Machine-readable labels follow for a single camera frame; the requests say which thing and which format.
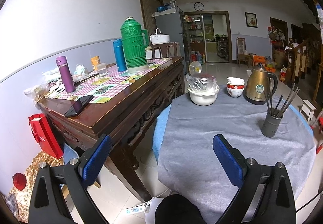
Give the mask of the dark grey utensil holder cup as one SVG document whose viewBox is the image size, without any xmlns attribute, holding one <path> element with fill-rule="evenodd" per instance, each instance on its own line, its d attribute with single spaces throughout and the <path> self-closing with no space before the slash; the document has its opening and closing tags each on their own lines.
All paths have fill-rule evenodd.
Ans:
<svg viewBox="0 0 323 224">
<path fill-rule="evenodd" d="M 273 108 L 269 109 L 261 127 L 262 134 L 265 137 L 272 138 L 276 134 L 282 118 L 283 115 L 278 117 Z"/>
</svg>

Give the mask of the round wall clock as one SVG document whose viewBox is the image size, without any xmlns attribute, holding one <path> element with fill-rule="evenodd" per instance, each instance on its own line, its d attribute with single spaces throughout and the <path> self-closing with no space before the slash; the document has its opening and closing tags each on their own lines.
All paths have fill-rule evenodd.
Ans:
<svg viewBox="0 0 323 224">
<path fill-rule="evenodd" d="M 202 2 L 196 2 L 196 3 L 194 4 L 194 9 L 195 9 L 196 11 L 198 11 L 198 12 L 203 11 L 203 10 L 204 10 L 204 8 L 205 8 L 205 6 L 204 6 L 204 4 L 203 4 Z"/>
</svg>

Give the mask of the green thermos flask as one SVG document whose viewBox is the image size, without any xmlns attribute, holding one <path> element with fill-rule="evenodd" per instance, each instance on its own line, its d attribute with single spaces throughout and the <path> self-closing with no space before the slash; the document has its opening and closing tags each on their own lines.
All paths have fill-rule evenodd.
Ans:
<svg viewBox="0 0 323 224">
<path fill-rule="evenodd" d="M 149 46 L 148 32 L 133 17 L 125 19 L 121 26 L 122 44 L 127 70 L 136 73 L 148 69 L 146 47 Z"/>
</svg>

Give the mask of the checkered table mat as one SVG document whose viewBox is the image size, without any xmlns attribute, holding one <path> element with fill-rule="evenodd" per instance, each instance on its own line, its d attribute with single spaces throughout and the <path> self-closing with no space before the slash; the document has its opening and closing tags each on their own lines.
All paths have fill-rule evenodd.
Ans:
<svg viewBox="0 0 323 224">
<path fill-rule="evenodd" d="M 117 67 L 111 66 L 107 72 L 96 75 L 82 83 L 80 83 L 72 93 L 67 93 L 65 89 L 60 87 L 54 92 L 45 96 L 51 99 L 76 101 L 81 97 L 92 95 L 92 103 L 103 104 L 110 101 L 114 96 L 123 91 L 141 77 L 150 73 L 154 69 L 160 67 L 164 63 L 171 60 L 170 58 L 150 59 L 148 61 L 148 69 L 134 74 L 127 71 L 119 72 Z"/>
</svg>

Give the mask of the gold electric kettle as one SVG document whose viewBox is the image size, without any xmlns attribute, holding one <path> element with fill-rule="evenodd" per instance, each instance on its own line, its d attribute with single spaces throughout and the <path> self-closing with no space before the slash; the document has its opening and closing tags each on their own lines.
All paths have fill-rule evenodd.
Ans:
<svg viewBox="0 0 323 224">
<path fill-rule="evenodd" d="M 250 71 L 243 95 L 249 103 L 264 105 L 269 93 L 274 94 L 277 90 L 278 79 L 262 63 L 258 63 Z"/>
</svg>

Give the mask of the red gift bag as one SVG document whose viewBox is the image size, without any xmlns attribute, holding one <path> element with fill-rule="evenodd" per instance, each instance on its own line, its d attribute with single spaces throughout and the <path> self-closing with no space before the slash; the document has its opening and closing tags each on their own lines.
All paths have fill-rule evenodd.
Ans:
<svg viewBox="0 0 323 224">
<path fill-rule="evenodd" d="M 56 159 L 60 159 L 64 153 L 50 128 L 46 116 L 44 114 L 35 114 L 30 116 L 28 120 L 34 139 L 42 151 Z"/>
</svg>

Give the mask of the red plastic child chair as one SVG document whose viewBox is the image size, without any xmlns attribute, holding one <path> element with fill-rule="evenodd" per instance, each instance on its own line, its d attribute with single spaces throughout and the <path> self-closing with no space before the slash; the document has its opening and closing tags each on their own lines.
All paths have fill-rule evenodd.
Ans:
<svg viewBox="0 0 323 224">
<path fill-rule="evenodd" d="M 317 123 L 319 125 L 319 133 L 322 132 L 322 128 L 323 128 L 323 117 L 322 116 L 323 116 L 323 110 L 319 113 L 319 115 L 315 121 L 315 123 Z M 320 144 L 318 146 L 318 148 L 316 149 L 316 154 L 318 154 L 321 150 L 322 150 L 322 144 Z"/>
</svg>

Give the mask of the blue thermos bottle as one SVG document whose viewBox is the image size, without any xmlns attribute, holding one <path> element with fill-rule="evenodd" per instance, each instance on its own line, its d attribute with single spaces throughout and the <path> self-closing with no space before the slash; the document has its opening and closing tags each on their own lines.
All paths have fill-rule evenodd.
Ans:
<svg viewBox="0 0 323 224">
<path fill-rule="evenodd" d="M 123 44 L 121 39 L 117 39 L 113 41 L 113 49 L 115 55 L 115 62 L 117 64 L 117 68 L 119 72 L 127 71 L 124 51 L 123 51 Z"/>
</svg>

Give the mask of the white pot with plastic bag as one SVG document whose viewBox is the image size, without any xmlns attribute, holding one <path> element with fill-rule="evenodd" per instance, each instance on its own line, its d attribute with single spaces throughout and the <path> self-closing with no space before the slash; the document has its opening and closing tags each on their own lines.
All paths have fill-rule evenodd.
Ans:
<svg viewBox="0 0 323 224">
<path fill-rule="evenodd" d="M 188 92 L 191 101 L 199 106 L 213 104 L 219 93 L 219 85 L 213 75 L 199 73 L 186 75 L 188 82 Z"/>
</svg>

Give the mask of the blue table cover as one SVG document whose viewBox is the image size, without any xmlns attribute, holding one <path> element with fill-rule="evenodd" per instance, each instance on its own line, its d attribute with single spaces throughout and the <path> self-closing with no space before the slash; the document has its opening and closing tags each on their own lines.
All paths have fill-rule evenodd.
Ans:
<svg viewBox="0 0 323 224">
<path fill-rule="evenodd" d="M 314 136 L 313 129 L 308 125 L 305 118 L 299 113 L 298 109 L 296 109 L 293 105 L 290 105 L 288 108 L 292 110 L 295 113 L 295 115 L 301 120 L 301 122 L 303 123 L 303 125 L 305 126 L 309 134 L 311 136 Z M 170 109 L 171 109 L 171 104 L 168 107 L 166 107 L 157 117 L 157 123 L 155 125 L 155 129 L 153 133 L 152 150 L 157 162 L 159 158 L 161 145 L 163 143 L 164 133 L 165 133 Z"/>
</svg>

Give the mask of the framed wall picture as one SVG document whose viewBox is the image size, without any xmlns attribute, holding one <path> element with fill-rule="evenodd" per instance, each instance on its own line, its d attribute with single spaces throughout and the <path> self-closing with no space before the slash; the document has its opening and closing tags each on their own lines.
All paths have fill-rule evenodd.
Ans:
<svg viewBox="0 0 323 224">
<path fill-rule="evenodd" d="M 258 28 L 257 17 L 255 13 L 245 12 L 246 26 L 250 28 Z"/>
</svg>

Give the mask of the wooden chair by wall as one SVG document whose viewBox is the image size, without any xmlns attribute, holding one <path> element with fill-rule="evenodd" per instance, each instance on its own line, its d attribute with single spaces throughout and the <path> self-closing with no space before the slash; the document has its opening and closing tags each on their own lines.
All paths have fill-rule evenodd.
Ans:
<svg viewBox="0 0 323 224">
<path fill-rule="evenodd" d="M 250 56 L 246 50 L 245 38 L 236 38 L 236 57 L 238 66 L 240 66 L 241 62 L 244 62 L 247 66 L 250 65 Z"/>
</svg>

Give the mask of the orange cardboard box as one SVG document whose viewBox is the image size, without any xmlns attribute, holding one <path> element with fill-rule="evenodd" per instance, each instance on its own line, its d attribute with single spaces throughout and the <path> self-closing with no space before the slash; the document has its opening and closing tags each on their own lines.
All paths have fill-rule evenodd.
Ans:
<svg viewBox="0 0 323 224">
<path fill-rule="evenodd" d="M 257 64 L 261 63 L 263 65 L 265 65 L 265 57 L 264 56 L 258 56 L 256 54 L 253 55 L 253 66 L 256 66 Z"/>
</svg>

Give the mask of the white lidded bucket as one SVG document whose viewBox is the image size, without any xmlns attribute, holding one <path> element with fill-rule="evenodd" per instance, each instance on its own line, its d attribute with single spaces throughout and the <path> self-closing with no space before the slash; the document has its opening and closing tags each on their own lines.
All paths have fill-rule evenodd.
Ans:
<svg viewBox="0 0 323 224">
<path fill-rule="evenodd" d="M 153 33 L 149 38 L 152 45 L 170 42 L 170 35 L 161 33 L 159 28 L 156 28 L 155 33 Z"/>
</svg>

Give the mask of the grey refrigerator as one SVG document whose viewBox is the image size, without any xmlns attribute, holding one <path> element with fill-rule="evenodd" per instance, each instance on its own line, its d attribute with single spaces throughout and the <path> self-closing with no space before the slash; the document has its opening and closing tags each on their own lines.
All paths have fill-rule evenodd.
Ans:
<svg viewBox="0 0 323 224">
<path fill-rule="evenodd" d="M 179 43 L 180 56 L 183 57 L 184 73 L 187 73 L 190 56 L 183 16 L 184 12 L 178 6 L 166 9 L 163 12 L 155 12 L 152 15 L 155 19 L 157 28 L 159 28 L 163 34 L 168 34 L 170 36 L 170 42 Z"/>
</svg>

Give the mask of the black smartphone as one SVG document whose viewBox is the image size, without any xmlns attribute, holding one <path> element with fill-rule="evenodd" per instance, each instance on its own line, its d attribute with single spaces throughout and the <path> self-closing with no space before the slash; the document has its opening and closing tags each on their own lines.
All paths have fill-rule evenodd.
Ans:
<svg viewBox="0 0 323 224">
<path fill-rule="evenodd" d="M 94 98 L 93 95 L 80 97 L 72 106 L 65 112 L 65 117 L 75 117 L 81 114 L 85 107 Z"/>
</svg>

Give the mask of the purple thermos bottle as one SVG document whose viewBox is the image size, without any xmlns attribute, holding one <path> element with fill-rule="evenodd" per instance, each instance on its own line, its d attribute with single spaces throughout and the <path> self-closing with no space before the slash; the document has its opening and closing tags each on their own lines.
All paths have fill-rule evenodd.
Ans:
<svg viewBox="0 0 323 224">
<path fill-rule="evenodd" d="M 71 72 L 69 70 L 67 58 L 65 56 L 59 56 L 56 58 L 56 65 L 59 68 L 62 82 L 65 86 L 67 93 L 72 93 L 75 90 L 75 85 Z"/>
</svg>

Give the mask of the orange cup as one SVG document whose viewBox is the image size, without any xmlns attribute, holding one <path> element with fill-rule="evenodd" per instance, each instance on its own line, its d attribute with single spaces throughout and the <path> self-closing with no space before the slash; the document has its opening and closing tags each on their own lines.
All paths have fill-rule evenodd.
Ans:
<svg viewBox="0 0 323 224">
<path fill-rule="evenodd" d="M 98 69 L 98 65 L 101 64 L 100 62 L 100 57 L 99 56 L 94 56 L 91 58 L 91 64 L 94 70 Z"/>
</svg>

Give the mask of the wooden stair railing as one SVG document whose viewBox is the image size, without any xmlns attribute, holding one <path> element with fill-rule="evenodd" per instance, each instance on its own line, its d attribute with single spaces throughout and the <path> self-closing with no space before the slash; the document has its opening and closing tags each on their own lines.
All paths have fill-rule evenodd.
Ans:
<svg viewBox="0 0 323 224">
<path fill-rule="evenodd" d="M 301 43 L 296 43 L 293 38 L 289 38 L 289 43 L 285 48 L 287 54 L 287 70 L 291 74 L 291 82 L 298 84 L 303 74 L 307 73 L 308 68 L 314 66 L 318 68 L 318 83 L 322 77 L 322 60 L 318 60 L 320 43 L 312 38 L 307 38 Z"/>
</svg>

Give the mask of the red white bowl stack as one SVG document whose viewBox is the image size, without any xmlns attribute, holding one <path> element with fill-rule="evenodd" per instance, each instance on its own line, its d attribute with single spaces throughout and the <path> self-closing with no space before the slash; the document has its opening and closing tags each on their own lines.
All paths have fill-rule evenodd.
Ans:
<svg viewBox="0 0 323 224">
<path fill-rule="evenodd" d="M 245 89 L 245 80 L 238 77 L 227 78 L 227 92 L 233 98 L 238 98 L 242 95 Z"/>
</svg>

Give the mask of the white chest freezer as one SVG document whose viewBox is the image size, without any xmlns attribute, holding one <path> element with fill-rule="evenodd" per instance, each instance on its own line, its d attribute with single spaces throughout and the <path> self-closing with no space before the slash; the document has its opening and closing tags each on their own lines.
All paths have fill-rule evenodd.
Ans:
<svg viewBox="0 0 323 224">
<path fill-rule="evenodd" d="M 153 53 L 152 53 L 152 47 L 151 46 L 147 46 L 145 48 L 145 53 L 146 53 L 146 58 L 147 59 L 153 59 Z"/>
</svg>

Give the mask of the small white stool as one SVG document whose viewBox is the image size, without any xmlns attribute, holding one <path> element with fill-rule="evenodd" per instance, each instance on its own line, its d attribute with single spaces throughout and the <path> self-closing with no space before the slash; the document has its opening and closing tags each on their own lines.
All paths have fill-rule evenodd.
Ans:
<svg viewBox="0 0 323 224">
<path fill-rule="evenodd" d="M 305 117 L 307 122 L 313 119 L 315 111 L 316 107 L 309 100 L 303 100 L 300 113 Z"/>
</svg>

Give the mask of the dark wooden chair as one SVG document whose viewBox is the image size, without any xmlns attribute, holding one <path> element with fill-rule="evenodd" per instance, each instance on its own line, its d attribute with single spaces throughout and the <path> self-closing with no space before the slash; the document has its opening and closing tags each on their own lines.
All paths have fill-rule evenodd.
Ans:
<svg viewBox="0 0 323 224">
<path fill-rule="evenodd" d="M 152 58 L 173 58 L 180 57 L 180 44 L 177 42 L 160 43 L 152 45 Z"/>
</svg>

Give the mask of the carved dark wooden sideboard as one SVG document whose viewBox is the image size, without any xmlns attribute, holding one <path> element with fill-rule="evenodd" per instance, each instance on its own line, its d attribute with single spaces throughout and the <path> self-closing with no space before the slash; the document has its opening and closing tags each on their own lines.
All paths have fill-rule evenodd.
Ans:
<svg viewBox="0 0 323 224">
<path fill-rule="evenodd" d="M 39 103 L 54 133 L 72 147 L 91 148 L 99 137 L 112 138 L 112 151 L 105 167 L 141 202 L 151 199 L 136 169 L 134 150 L 158 115 L 172 99 L 185 92 L 183 59 L 174 57 L 139 78 L 110 101 L 89 104 L 73 118 L 64 116 L 72 101 L 44 98 Z"/>
</svg>

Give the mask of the grey table cloth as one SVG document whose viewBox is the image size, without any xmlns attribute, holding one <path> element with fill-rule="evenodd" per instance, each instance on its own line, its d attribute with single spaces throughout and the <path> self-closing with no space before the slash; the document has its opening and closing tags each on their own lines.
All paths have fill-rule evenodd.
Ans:
<svg viewBox="0 0 323 224">
<path fill-rule="evenodd" d="M 284 163 L 298 197 L 315 160 L 313 131 L 289 107 L 275 135 L 266 137 L 261 132 L 266 114 L 265 105 L 230 97 L 225 86 L 208 106 L 194 104 L 188 94 L 175 98 L 159 151 L 159 181 L 196 205 L 207 223 L 215 223 L 238 190 L 212 148 L 214 136 L 221 134 L 244 157 L 259 164 Z"/>
</svg>

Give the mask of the small yellow desk fan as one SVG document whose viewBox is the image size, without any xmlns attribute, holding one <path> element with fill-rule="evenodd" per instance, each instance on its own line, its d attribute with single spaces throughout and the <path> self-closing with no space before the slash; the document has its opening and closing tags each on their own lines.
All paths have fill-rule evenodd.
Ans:
<svg viewBox="0 0 323 224">
<path fill-rule="evenodd" d="M 188 70 L 190 75 L 200 74 L 202 72 L 202 65 L 198 61 L 193 61 L 189 64 Z"/>
</svg>

